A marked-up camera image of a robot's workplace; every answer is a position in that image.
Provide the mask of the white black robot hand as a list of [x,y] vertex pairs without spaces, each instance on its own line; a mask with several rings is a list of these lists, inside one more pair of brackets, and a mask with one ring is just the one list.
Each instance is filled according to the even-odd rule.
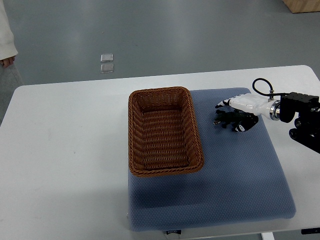
[[234,132],[246,132],[255,126],[259,121],[259,116],[265,116],[269,120],[278,121],[280,119],[280,101],[267,99],[252,93],[240,94],[219,102],[215,106],[216,110],[233,112],[238,110],[247,114],[247,118],[233,129]]

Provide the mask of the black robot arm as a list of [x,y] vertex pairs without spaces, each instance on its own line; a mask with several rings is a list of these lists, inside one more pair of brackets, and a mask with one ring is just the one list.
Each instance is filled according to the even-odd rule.
[[281,122],[294,121],[288,134],[292,140],[320,152],[320,98],[297,92],[283,93],[276,116]]

